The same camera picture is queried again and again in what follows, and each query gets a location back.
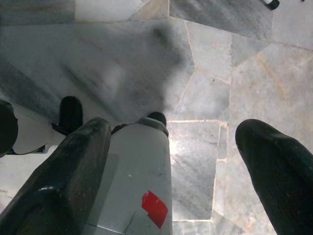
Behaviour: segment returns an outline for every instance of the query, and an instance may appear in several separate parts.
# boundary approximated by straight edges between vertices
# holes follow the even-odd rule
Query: red tape
[[[160,229],[164,223],[168,209],[166,205],[155,196],[152,192],[148,191],[142,196],[141,207],[148,212],[148,217]]]

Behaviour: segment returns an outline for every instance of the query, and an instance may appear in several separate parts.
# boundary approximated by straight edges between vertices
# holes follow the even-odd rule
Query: marble floor
[[[174,235],[276,234],[234,133],[268,122],[313,151],[313,2],[2,0],[0,99],[52,122],[168,118]],[[0,159],[0,211],[48,155]]]

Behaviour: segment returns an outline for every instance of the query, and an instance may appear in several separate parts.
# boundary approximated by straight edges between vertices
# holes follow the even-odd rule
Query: black cap
[[[279,6],[279,0],[273,0],[268,4],[269,9],[275,10]]]
[[[18,120],[10,103],[0,100],[0,158],[10,151],[18,136]]]

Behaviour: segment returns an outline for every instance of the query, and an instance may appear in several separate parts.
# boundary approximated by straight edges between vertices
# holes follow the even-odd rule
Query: red sticker
[[[148,191],[142,196],[141,207],[148,212],[148,217],[160,229],[164,223],[168,209],[166,205],[155,196],[152,192]]]

